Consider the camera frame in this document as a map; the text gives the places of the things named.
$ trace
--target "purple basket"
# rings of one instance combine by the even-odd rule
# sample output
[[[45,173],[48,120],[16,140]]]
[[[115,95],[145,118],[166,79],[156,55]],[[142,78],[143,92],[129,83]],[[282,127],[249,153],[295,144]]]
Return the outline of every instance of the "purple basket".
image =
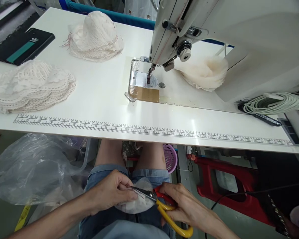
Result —
[[[177,166],[177,154],[175,149],[170,144],[163,144],[166,168],[168,173],[171,174]]]

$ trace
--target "teal stripe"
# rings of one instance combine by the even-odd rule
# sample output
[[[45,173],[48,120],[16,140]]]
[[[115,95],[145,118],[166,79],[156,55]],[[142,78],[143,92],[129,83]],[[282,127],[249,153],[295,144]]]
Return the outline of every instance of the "teal stripe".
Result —
[[[13,53],[11,56],[7,58],[8,62],[14,63],[14,61],[21,56],[26,50],[28,50],[30,47],[34,45],[34,42],[28,41],[26,44],[24,44],[19,50],[17,50],[15,53]]]

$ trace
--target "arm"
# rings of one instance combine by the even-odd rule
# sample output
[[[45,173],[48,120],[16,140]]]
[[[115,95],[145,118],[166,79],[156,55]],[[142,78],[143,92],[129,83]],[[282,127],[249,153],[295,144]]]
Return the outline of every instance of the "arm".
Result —
[[[68,201],[34,223],[13,233],[8,239],[60,238],[79,221],[118,203],[137,199],[131,180],[114,170],[96,186],[81,196]]]
[[[177,202],[176,210],[166,212],[174,221],[196,227],[216,239],[239,239],[215,212],[205,207],[182,184],[163,183],[160,192]]]

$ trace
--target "yellow tape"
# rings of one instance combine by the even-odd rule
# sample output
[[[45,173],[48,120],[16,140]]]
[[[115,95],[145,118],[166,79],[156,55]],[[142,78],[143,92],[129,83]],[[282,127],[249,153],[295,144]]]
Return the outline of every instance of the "yellow tape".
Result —
[[[26,218],[27,218],[27,216],[29,214],[30,208],[31,208],[30,205],[25,205],[24,206],[24,208],[22,210],[22,213],[21,213],[21,215],[19,217],[17,226],[14,229],[15,232],[18,231],[18,230],[20,230],[24,226],[24,223],[26,222]]]

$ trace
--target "white fabric piece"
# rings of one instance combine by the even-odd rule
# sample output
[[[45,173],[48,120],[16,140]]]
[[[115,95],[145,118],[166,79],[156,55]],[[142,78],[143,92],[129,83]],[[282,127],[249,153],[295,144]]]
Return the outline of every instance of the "white fabric piece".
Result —
[[[144,190],[149,190],[149,191],[153,190],[152,184],[149,182],[149,180],[146,177],[138,180],[134,184],[134,186]],[[152,206],[154,206],[154,204],[155,203],[149,198],[145,197],[144,195],[138,194],[137,199],[135,201],[124,202],[116,205],[115,207],[118,210],[129,214],[137,214],[150,209]]]
[[[0,74],[0,112],[26,113],[47,109],[67,99],[76,80],[67,70],[29,60]]]
[[[124,48],[113,21],[104,13],[89,13],[83,24],[69,25],[70,54],[81,59],[103,62]]]
[[[203,60],[181,62],[175,60],[174,69],[180,71],[184,80],[196,89],[214,91],[220,87],[228,70],[228,62],[220,56],[210,56]]]

